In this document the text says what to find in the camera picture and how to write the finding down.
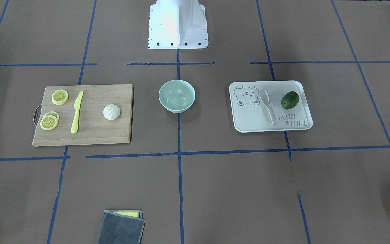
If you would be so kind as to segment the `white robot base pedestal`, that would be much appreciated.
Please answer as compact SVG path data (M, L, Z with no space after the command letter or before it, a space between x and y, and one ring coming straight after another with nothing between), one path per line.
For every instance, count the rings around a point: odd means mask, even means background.
M149 49L208 47L206 11L199 1L157 0L149 14Z

